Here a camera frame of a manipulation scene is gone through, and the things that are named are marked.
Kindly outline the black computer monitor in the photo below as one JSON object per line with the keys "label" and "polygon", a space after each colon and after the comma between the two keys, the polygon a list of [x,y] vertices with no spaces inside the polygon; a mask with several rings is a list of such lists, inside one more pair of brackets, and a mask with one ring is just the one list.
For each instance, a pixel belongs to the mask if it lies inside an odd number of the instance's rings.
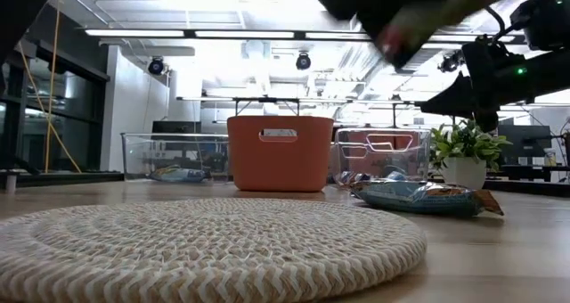
{"label": "black computer monitor", "polygon": [[502,165],[530,165],[532,158],[544,159],[551,147],[547,126],[499,125],[497,133],[510,142],[501,147]]}
{"label": "black computer monitor", "polygon": [[152,123],[152,133],[200,134],[201,123],[194,121],[161,120]]}

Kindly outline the green potted plant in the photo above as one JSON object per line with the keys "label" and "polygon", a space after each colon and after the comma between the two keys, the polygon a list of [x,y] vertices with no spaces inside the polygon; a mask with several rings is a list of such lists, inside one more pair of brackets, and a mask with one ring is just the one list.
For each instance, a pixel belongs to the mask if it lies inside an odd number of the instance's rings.
{"label": "green potted plant", "polygon": [[484,132],[474,120],[430,130],[430,165],[446,184],[481,190],[487,171],[497,171],[501,148],[511,145],[503,135]]}

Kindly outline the black frame stand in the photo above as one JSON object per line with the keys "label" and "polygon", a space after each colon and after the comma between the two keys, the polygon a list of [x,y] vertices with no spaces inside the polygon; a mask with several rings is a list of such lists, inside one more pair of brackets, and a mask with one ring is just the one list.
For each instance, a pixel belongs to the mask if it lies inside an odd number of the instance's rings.
{"label": "black frame stand", "polygon": [[[233,97],[230,98],[231,102],[235,103],[235,116],[238,116],[243,110],[245,110],[251,103],[282,103],[285,104],[296,116],[300,115],[300,99],[298,98],[278,98],[278,97],[269,97],[269,96],[260,96],[260,97]],[[240,109],[239,105],[241,102],[246,102],[246,104]],[[290,104],[295,103],[297,107],[293,109]]]}

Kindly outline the narrow clear plastic bin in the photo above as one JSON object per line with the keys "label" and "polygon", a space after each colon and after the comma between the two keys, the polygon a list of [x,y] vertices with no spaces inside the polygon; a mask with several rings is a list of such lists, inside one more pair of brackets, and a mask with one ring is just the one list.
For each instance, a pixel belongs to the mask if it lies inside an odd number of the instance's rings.
{"label": "narrow clear plastic bin", "polygon": [[431,133],[424,129],[341,128],[331,145],[330,176],[333,179],[335,174],[354,171],[370,175],[370,181],[378,181],[399,171],[407,180],[425,180],[430,138]]}

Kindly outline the orange plastic bin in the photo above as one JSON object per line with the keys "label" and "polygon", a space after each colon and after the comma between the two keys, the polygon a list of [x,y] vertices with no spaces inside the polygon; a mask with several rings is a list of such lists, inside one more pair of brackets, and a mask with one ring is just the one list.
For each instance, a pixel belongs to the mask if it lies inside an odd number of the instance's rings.
{"label": "orange plastic bin", "polygon": [[242,191],[319,192],[327,181],[333,120],[313,116],[227,119],[229,163]]}

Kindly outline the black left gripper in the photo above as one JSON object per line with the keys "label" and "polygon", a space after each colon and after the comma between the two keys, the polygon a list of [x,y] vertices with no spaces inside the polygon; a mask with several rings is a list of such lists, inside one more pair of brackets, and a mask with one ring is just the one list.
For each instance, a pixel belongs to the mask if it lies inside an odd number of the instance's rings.
{"label": "black left gripper", "polygon": [[433,18],[421,12],[395,14],[408,4],[433,4],[443,0],[318,1],[336,20],[351,20],[355,17],[364,30],[379,31],[371,38],[373,44],[387,63],[400,69],[433,36],[437,26]]}

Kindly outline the wide clear plastic bin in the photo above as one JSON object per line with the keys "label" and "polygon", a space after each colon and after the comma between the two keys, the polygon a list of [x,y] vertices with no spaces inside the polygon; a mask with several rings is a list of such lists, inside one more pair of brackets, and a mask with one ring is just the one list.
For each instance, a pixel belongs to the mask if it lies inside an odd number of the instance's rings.
{"label": "wide clear plastic bin", "polygon": [[121,139],[127,181],[152,180],[148,174],[171,165],[201,169],[211,174],[211,178],[203,182],[183,184],[232,181],[226,135],[124,133]]}

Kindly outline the long white light bar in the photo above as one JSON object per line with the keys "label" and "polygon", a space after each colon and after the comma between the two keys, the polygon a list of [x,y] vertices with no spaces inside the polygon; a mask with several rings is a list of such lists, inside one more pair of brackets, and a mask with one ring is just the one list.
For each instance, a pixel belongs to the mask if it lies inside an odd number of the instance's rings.
{"label": "long white light bar", "polygon": [[367,42],[361,32],[253,30],[253,29],[85,29],[91,37],[99,38],[169,38],[169,39],[263,39],[298,41]]}

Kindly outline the black aluminium table frame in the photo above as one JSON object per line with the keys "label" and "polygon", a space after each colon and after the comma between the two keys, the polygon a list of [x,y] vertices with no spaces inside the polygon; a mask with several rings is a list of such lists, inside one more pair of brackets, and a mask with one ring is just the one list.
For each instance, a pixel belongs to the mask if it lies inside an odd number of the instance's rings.
{"label": "black aluminium table frame", "polygon": [[0,169],[0,193],[15,192],[18,187],[95,184],[123,181],[124,178],[120,172],[56,172],[31,175],[23,169]]}

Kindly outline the black office desk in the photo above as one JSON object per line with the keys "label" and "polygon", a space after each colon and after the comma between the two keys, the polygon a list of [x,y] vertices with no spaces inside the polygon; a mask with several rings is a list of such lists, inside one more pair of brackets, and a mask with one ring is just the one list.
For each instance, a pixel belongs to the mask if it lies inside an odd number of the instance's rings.
{"label": "black office desk", "polygon": [[501,180],[503,178],[511,181],[540,181],[551,183],[552,173],[570,174],[570,167],[567,166],[537,166],[537,165],[502,165],[498,171],[488,171],[487,180]]}

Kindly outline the teal and brown granola bar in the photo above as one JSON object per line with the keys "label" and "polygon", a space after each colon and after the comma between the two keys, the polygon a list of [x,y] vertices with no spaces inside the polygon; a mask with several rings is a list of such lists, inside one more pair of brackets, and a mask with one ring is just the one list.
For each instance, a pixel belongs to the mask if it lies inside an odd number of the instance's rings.
{"label": "teal and brown granola bar", "polygon": [[384,180],[352,184],[351,193],[377,209],[452,217],[476,217],[483,212],[504,215],[489,191],[462,186]]}

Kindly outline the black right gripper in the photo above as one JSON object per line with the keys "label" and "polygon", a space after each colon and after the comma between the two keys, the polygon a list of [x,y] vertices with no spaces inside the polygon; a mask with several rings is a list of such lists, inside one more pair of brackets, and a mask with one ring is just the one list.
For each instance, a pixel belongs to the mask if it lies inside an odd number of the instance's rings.
{"label": "black right gripper", "polygon": [[493,42],[489,37],[477,37],[465,44],[462,53],[469,77],[460,73],[447,89],[422,102],[420,109],[445,116],[473,113],[476,124],[484,132],[491,132],[498,126],[500,107],[512,102],[509,89],[496,75],[512,62],[512,53],[502,42]]}

